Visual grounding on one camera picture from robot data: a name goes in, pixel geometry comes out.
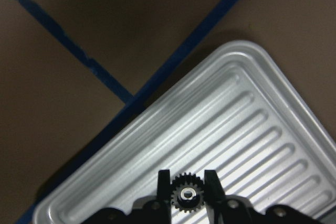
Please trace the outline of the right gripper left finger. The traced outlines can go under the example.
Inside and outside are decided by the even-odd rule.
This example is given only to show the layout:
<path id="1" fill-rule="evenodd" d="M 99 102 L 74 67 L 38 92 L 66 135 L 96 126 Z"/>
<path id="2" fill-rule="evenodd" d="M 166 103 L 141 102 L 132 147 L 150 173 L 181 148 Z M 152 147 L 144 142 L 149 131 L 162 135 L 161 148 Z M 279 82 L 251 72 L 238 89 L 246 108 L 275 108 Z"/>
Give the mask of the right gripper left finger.
<path id="1" fill-rule="evenodd" d="M 158 172 L 158 181 L 157 181 L 157 200 L 162 203 L 162 214 L 160 217 L 162 223 L 171 223 L 171 178 L 170 170 L 163 169 Z"/>

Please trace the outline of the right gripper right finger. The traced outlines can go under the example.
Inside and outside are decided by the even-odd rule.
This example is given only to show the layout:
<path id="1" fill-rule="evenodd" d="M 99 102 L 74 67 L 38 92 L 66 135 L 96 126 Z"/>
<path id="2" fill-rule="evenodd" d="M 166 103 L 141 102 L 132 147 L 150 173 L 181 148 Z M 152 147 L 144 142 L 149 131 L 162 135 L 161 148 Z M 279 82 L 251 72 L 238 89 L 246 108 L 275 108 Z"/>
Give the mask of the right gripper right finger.
<path id="1" fill-rule="evenodd" d="M 221 182 L 215 170 L 204 171 L 204 199 L 210 223 L 224 223 L 222 208 L 226 198 Z"/>

